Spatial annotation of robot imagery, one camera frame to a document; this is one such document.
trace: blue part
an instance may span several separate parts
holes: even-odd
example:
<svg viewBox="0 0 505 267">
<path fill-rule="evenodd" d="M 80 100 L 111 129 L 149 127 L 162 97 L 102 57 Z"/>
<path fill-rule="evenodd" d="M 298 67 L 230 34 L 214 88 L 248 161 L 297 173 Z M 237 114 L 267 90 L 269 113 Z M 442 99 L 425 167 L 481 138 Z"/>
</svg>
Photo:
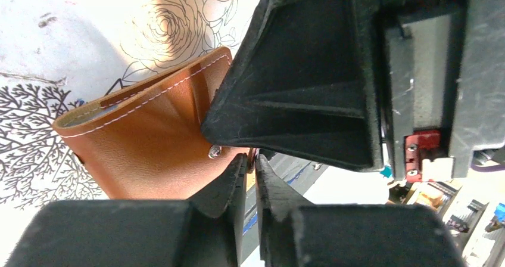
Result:
<svg viewBox="0 0 505 267">
<path fill-rule="evenodd" d="M 505 221 L 505 204 L 503 203 L 498 204 L 496 210 L 494 211 L 494 215 L 496 215 L 498 221 L 500 222 Z"/>
<path fill-rule="evenodd" d="M 253 226 L 258 222 L 258 213 L 256 213 L 250 220 L 249 222 L 244 226 L 244 230 L 242 231 L 242 236 L 245 235 L 249 229 L 253 228 Z"/>
<path fill-rule="evenodd" d="M 386 165 L 384 167 L 384 170 L 381 171 L 381 175 L 385 176 L 386 178 L 390 178 L 393 176 L 393 172 L 391 170 L 391 166 Z"/>
</svg>

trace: leather texture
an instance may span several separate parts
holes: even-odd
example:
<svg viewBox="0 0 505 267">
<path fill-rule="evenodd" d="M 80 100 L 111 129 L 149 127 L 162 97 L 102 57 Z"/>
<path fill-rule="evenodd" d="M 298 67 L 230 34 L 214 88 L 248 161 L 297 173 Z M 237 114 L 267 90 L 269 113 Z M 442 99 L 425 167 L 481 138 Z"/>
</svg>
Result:
<svg viewBox="0 0 505 267">
<path fill-rule="evenodd" d="M 53 128 L 110 198 L 186 199 L 248 151 L 222 147 L 211 159 L 200 132 L 231 60 L 218 48 L 71 110 Z"/>
</svg>

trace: floral wall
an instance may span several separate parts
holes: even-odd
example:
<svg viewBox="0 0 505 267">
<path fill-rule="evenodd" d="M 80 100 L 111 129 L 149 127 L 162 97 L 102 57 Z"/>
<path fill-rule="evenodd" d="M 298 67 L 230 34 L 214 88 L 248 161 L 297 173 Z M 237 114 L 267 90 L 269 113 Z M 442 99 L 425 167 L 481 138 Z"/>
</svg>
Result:
<svg viewBox="0 0 505 267">
<path fill-rule="evenodd" d="M 106 198 L 51 129 L 63 113 L 240 46 L 258 0 L 0 0 L 0 204 Z"/>
</svg>

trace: tree pattern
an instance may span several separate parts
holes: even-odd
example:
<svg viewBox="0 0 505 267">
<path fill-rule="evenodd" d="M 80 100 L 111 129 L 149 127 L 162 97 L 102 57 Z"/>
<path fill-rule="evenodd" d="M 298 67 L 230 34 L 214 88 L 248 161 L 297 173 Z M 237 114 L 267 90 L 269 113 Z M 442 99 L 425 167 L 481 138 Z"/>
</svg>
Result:
<svg viewBox="0 0 505 267">
<path fill-rule="evenodd" d="M 0 203 L 23 209 L 102 195 L 51 128 L 58 116 L 83 104 L 69 101 L 69 93 L 32 84 L 0 88 Z"/>
</svg>

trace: black line drawing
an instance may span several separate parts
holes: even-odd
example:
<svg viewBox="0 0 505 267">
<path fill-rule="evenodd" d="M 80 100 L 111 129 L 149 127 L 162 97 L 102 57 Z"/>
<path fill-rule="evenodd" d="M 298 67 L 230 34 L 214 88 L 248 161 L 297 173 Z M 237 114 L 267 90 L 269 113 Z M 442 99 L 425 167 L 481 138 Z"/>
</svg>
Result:
<svg viewBox="0 0 505 267">
<path fill-rule="evenodd" d="M 134 60 L 107 94 L 219 46 L 237 50 L 241 38 L 236 29 L 225 34 L 220 29 L 234 18 L 238 4 L 239 0 L 150 0 L 145 11 L 126 24 L 120 47 Z"/>
<path fill-rule="evenodd" d="M 69 101 L 69 93 L 32 84 L 0 88 L 0 203 L 23 209 L 102 194 L 51 128 L 56 117 L 84 103 Z"/>
<path fill-rule="evenodd" d="M 233 38 L 233 43 L 229 44 L 227 47 L 233 52 L 236 53 L 238 51 L 238 48 L 240 47 L 240 44 L 242 44 L 242 40 L 245 37 L 245 34 L 247 33 L 247 29 L 249 28 L 249 25 L 251 24 L 251 20 L 253 17 L 249 17 L 249 19 L 244 23 L 242 29 L 240 30 L 240 35 L 236 36 L 236 29 L 235 27 L 232 27 L 230 29 L 229 35 Z"/>
</svg>

